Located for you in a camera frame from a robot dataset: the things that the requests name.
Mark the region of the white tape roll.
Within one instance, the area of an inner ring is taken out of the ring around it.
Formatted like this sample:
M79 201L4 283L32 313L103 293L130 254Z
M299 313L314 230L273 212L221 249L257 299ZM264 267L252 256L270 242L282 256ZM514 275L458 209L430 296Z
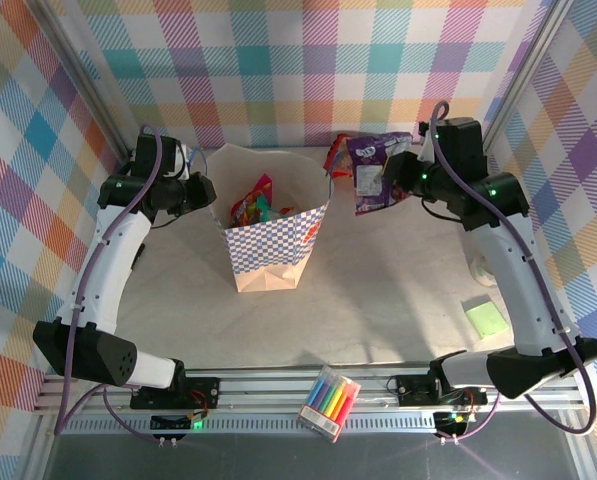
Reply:
M477 283L485 287L494 287L497 285L496 279L490 272L488 262L483 255L474 256L469 269L473 279Z

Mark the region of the purple snack bag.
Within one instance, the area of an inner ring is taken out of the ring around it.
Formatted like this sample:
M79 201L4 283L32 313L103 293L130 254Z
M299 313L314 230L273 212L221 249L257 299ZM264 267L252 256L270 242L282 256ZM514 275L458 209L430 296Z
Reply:
M389 208L407 199L410 194L389 194L385 177L397 174L383 174L383 166L389 156L406 153L412 145L412 135L406 132L391 132L347 141L347 149L353 162L355 187L355 215L361 216Z

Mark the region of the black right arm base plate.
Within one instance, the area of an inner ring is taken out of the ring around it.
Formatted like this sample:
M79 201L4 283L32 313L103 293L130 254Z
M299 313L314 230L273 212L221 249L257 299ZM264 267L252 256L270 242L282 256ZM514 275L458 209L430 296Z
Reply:
M414 406L484 406L488 403L487 393L477 387L451 389L443 387L432 374L395 375L392 390L401 407Z

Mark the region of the red snack bag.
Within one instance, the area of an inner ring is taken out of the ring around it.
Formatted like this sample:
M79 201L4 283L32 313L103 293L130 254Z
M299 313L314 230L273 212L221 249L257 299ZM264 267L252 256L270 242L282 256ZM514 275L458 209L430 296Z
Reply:
M348 134L339 133L329 147L323 168L333 178L353 177L353 162L347 149L349 139Z

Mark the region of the aluminium frame post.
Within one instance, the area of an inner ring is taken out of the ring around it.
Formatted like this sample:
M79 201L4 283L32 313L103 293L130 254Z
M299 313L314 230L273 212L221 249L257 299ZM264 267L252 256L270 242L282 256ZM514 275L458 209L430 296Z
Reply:
M489 153L517 107L575 0L525 0L479 107Z
M129 159L130 149L125 144L115 125L112 115L95 89L91 75L84 67L58 16L53 12L49 0L25 0L40 28L48 37L64 69L75 88L81 94L92 116L111 145L114 153L123 161Z

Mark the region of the black right controller box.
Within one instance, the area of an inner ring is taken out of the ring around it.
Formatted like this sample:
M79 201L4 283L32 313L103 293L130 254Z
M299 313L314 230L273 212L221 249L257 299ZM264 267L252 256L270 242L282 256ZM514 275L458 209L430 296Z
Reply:
M475 421L473 413L436 412L433 417L436 435L439 437L465 435L469 425Z

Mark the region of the blue checkered paper bag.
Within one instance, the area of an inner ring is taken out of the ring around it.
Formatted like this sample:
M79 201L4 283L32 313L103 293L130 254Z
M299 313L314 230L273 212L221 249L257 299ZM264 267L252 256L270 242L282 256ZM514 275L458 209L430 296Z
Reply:
M296 288L334 191L323 163L290 151L225 144L208 156L206 165L217 196L209 212L228 253L237 291ZM232 206L263 174L273 181L272 207L294 206L295 211L279 220L230 228Z

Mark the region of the aluminium right frame post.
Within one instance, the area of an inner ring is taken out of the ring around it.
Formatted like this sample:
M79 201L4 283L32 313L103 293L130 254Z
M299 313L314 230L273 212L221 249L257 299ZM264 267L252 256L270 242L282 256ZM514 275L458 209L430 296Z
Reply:
M489 153L517 107L575 0L525 0L479 107Z

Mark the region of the black controller box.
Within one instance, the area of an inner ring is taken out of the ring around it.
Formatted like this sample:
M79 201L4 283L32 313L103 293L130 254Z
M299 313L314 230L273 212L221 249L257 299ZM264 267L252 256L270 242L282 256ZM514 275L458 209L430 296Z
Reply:
M191 419L186 415L152 415L149 423L151 431L188 431L191 426Z
M436 412L433 417L436 435L439 437L465 435L469 425L475 421L473 413Z

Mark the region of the teal snack bag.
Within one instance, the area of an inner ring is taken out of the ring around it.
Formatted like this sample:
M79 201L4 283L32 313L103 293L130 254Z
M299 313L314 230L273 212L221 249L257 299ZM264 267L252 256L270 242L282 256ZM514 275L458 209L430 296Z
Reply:
M277 220L280 218L280 214L270 206L264 195L260 195L256 199L256 209L261 222Z

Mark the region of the black left controller box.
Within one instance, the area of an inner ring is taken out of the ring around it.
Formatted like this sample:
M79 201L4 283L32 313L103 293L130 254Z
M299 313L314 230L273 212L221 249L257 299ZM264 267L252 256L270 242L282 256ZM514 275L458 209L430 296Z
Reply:
M188 431L191 426L191 419L186 415L152 415L149 423L151 431Z

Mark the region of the pink-edged fruit balls candy bag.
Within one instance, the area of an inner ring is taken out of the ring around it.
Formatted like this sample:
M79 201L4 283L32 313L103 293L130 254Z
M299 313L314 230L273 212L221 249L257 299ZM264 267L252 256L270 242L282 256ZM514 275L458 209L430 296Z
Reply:
M230 211L230 228L239 228L263 223L259 220L259 215L256 209L256 199L260 195L264 195L272 207L273 181L267 174L263 174L253 189L232 206ZM293 213L295 207L290 206L274 210L280 214L279 219L282 219L287 217L290 213Z

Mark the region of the aluminium left frame post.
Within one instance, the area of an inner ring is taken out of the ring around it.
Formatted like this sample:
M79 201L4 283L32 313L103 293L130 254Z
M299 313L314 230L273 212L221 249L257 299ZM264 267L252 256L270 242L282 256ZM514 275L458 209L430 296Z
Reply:
M125 144L115 125L112 115L95 89L91 75L84 67L58 16L53 12L49 0L25 0L40 28L48 37L64 69L75 88L81 94L92 116L111 145L114 153L123 161L129 159L130 149Z

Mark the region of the aluminium side table rail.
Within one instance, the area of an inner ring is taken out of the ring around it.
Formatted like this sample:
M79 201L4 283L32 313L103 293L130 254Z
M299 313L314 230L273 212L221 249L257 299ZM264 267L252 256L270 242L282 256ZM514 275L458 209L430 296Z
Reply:
M492 175L508 173L493 156L487 163ZM496 388L517 397L575 371L585 342L540 258L530 214L504 216L496 227L475 229L473 237L496 279L513 333L512 346L487 354L486 370Z

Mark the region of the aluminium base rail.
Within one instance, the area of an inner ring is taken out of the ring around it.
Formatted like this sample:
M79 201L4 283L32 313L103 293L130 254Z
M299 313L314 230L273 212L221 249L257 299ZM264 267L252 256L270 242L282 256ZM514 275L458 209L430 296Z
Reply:
M425 374L427 367L405 368L400 364L339 366L342 375L361 385L353 413L391 411L448 411L477 412L490 411L497 396L493 388L477 387L487 393L488 403L484 406L414 406L401 407L392 390L397 374ZM316 380L320 367L253 368L188 370L188 377L218 377L220 379L219 399L216 413L293 414L296 415L305 402ZM75 403L90 387L90 382L75 380L71 385L71 401ZM57 414L63 390L63 379L49 375L44 380L34 413ZM137 389L107 387L108 402L119 413L130 411L130 400ZM85 401L83 413L104 412L104 401L100 391ZM531 394L532 398L546 411L584 409L587 400L580 381L576 377L552 380ZM521 395L516 399L501 397L498 411L531 411L527 400Z

